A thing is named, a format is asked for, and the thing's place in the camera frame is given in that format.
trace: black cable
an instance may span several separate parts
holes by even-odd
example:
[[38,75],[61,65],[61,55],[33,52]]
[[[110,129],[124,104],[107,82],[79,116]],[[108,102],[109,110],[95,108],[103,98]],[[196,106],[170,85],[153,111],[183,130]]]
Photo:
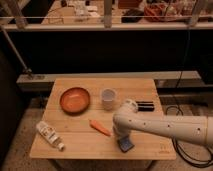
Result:
[[[184,70],[186,59],[187,59],[188,52],[189,52],[190,41],[191,41],[191,34],[190,34],[190,30],[188,29],[187,43],[186,43],[186,49],[185,49],[183,63],[182,63],[182,69],[181,69],[179,79],[176,82],[174,89],[178,88],[180,81],[182,79],[183,70]],[[178,99],[174,95],[172,95],[172,97],[174,98],[176,105],[172,105],[172,106],[167,107],[166,108],[166,115],[168,114],[168,111],[172,108],[177,110],[176,115],[179,115],[179,114],[184,115],[183,111],[180,108],[180,104],[178,102]],[[209,160],[199,160],[199,159],[196,159],[196,158],[190,156],[188,153],[186,153],[184,151],[184,149],[181,147],[181,145],[179,144],[178,140],[173,139],[172,143],[173,143],[174,149],[178,153],[178,155],[189,165],[191,165],[193,167],[197,167],[197,168],[206,168],[206,167],[210,167],[210,166],[213,165],[213,153],[209,148],[205,148],[205,149],[209,153],[210,159]]]
[[166,16],[168,9],[169,9],[172,2],[173,2],[173,0],[169,0],[168,6],[166,7],[166,10],[165,10],[165,13],[164,13],[164,17]]
[[[168,111],[171,108],[177,109],[176,115],[179,115],[179,113],[181,115],[183,115],[183,111],[180,108],[179,102],[176,103],[176,106],[167,107],[166,115],[168,115]],[[199,160],[199,159],[196,159],[196,158],[190,156],[188,153],[186,153],[184,151],[184,149],[181,147],[181,145],[179,144],[178,140],[173,139],[172,143],[173,143],[174,149],[178,153],[178,155],[189,165],[191,165],[193,167],[197,167],[197,168],[206,168],[206,167],[210,167],[213,165],[213,153],[209,148],[205,148],[205,149],[209,153],[210,159],[209,160]]]
[[184,56],[183,56],[183,63],[182,63],[182,66],[181,66],[181,73],[180,73],[180,76],[178,78],[178,81],[176,82],[175,89],[178,88],[178,86],[180,84],[180,81],[182,79],[183,70],[184,70],[186,59],[187,59],[188,53],[189,53],[189,47],[190,47],[190,42],[191,42],[191,32],[190,32],[189,29],[187,29],[187,33],[188,34],[187,34],[186,49],[185,49],[185,53],[184,53]]

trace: floor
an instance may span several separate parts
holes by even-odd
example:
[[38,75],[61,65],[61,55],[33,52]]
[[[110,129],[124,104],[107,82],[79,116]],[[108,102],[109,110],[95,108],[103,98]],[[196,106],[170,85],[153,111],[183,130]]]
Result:
[[[213,111],[209,110],[205,106],[194,105],[181,105],[181,109],[187,115],[195,113],[203,114]],[[2,171],[55,171],[56,169],[48,160],[43,159],[31,159],[29,158],[30,148],[36,134],[35,124],[41,120],[44,109],[39,108],[38,105],[32,102],[29,108],[26,110],[23,118],[17,129],[16,135],[12,142],[11,148],[5,159],[2,167]],[[169,114],[175,114],[175,110],[169,111]],[[203,147],[182,143],[184,149],[198,159],[208,159],[207,152]],[[149,161],[96,161],[96,160],[59,160],[58,163],[65,168],[64,170],[70,171],[141,171],[149,165]],[[178,155],[174,161],[157,161],[149,169],[152,171],[213,171],[213,166],[205,169],[194,168],[185,163]]]

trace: bottle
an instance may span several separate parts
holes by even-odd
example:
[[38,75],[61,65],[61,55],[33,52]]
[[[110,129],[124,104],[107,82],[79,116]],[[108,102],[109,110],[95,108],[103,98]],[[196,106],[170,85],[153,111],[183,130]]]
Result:
[[44,121],[40,121],[37,123],[36,129],[53,147],[58,148],[60,151],[64,150],[65,145],[61,142],[61,138],[50,125]]

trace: wooden bowl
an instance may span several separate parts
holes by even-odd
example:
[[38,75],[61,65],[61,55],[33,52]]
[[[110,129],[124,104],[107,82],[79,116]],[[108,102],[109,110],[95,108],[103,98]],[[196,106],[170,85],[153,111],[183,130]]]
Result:
[[81,87],[73,87],[65,91],[60,98],[61,108],[68,114],[81,113],[90,104],[89,92]]

